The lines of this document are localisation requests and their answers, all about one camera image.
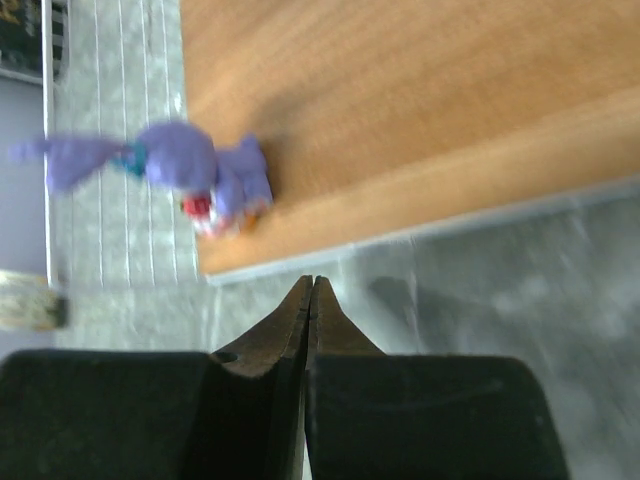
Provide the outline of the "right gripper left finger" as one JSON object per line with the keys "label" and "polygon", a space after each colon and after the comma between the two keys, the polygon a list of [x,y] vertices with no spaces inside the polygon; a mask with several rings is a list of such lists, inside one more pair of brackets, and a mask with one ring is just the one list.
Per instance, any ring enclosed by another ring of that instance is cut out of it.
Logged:
{"label": "right gripper left finger", "polygon": [[5,479],[298,479],[313,279],[212,352],[31,349],[1,363]]}

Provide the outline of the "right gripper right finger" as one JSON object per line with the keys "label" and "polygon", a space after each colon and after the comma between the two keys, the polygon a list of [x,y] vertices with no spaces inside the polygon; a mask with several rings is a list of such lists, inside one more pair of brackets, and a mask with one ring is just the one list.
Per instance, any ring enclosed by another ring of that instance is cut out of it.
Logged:
{"label": "right gripper right finger", "polygon": [[565,479],[544,390],[513,357],[388,355],[311,293],[306,438],[316,479]]}

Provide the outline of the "small purple bunny cupcake toy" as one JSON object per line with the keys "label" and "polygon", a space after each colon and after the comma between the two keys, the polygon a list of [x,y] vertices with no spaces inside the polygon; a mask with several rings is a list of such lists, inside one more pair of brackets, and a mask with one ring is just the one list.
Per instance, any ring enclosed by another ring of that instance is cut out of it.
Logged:
{"label": "small purple bunny cupcake toy", "polygon": [[98,134],[36,137],[12,147],[10,158],[46,161],[45,182],[52,192],[70,191],[106,165],[179,191],[181,212],[197,235],[209,238],[251,227],[273,205],[256,136],[218,149],[208,133],[186,121],[152,124],[131,141]]}

